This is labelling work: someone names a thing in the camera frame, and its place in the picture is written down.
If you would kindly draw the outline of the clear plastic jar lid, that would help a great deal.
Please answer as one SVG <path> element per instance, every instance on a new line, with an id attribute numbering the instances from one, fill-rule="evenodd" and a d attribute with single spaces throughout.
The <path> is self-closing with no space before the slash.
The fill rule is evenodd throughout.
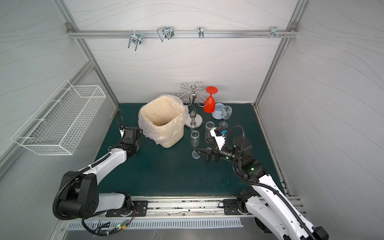
<path id="1" fill-rule="evenodd" d="M 199 159 L 201 156 L 200 156 L 196 151 L 193 151 L 193 152 L 192 152 L 192 157 L 193 157 L 194 159 Z"/>

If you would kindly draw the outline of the jar with dried flowers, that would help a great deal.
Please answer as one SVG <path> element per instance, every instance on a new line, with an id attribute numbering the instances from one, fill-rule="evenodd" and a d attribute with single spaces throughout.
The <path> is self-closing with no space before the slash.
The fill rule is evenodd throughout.
<path id="1" fill-rule="evenodd" d="M 191 132 L 191 145 L 193 147 L 198 147 L 200 144 L 200 133 L 198 131 L 192 131 Z"/>

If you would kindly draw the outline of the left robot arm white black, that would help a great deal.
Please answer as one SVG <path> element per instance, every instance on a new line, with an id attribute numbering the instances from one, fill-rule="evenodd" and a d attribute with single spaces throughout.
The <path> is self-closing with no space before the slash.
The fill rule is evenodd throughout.
<path id="1" fill-rule="evenodd" d="M 59 220 L 88 219 L 108 211 L 124 215 L 133 209 L 128 193 L 99 192 L 100 182 L 115 168 L 135 156 L 140 148 L 142 129 L 127 127 L 121 110 L 116 112 L 120 141 L 94 163 L 63 175 L 53 201 L 53 214 Z"/>

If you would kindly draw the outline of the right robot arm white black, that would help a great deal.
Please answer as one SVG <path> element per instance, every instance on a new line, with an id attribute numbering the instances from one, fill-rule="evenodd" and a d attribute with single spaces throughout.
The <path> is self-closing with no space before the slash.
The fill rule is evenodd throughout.
<path id="1" fill-rule="evenodd" d="M 233 129 L 214 127 L 206 139 L 212 148 L 197 149 L 196 152 L 206 163 L 228 160 L 238 179 L 253 188 L 237 196 L 238 211 L 253 215 L 259 229 L 274 234 L 279 240 L 329 239 L 327 231 L 307 220 L 277 187 L 268 171 L 254 158 L 245 129 L 241 125 L 236 127 L 241 130 L 241 135 L 234 137 L 232 146 L 228 144 L 228 138 Z"/>

